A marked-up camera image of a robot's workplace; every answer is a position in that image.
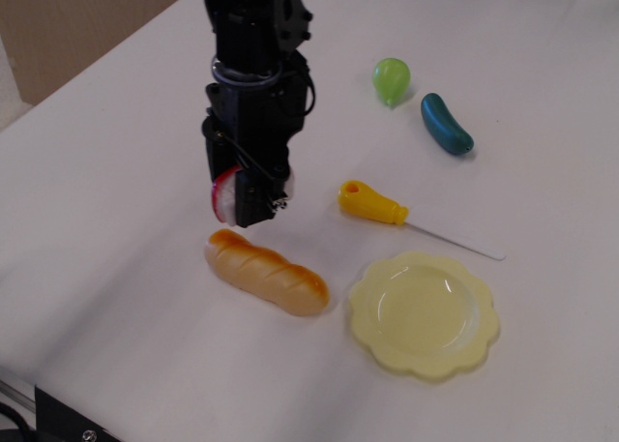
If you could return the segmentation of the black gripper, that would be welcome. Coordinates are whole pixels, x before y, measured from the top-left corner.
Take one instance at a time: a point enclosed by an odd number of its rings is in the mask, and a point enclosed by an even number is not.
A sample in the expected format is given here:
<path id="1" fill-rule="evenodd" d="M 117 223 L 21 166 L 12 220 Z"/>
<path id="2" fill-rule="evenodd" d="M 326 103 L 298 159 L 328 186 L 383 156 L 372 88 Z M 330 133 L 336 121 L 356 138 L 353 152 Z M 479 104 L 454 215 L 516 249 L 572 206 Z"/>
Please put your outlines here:
<path id="1" fill-rule="evenodd" d="M 288 142 L 303 128 L 310 112 L 309 92 L 308 74 L 284 74 L 270 85 L 221 81 L 206 87 L 210 107 L 202 131 L 210 177 L 215 183 L 226 172 L 237 171 L 238 226 L 272 220 L 287 207 L 291 199 Z"/>

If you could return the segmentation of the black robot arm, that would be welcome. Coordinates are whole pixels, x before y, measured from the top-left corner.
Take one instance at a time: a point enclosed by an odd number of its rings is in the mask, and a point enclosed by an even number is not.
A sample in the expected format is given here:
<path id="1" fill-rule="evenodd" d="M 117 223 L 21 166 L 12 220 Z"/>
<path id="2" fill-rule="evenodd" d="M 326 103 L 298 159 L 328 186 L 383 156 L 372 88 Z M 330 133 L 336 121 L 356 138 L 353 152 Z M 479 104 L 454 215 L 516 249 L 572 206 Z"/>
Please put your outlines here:
<path id="1" fill-rule="evenodd" d="M 216 38 L 202 124 L 219 221 L 248 227 L 292 197 L 288 143 L 315 105 L 298 47 L 311 37 L 302 0 L 204 0 Z"/>

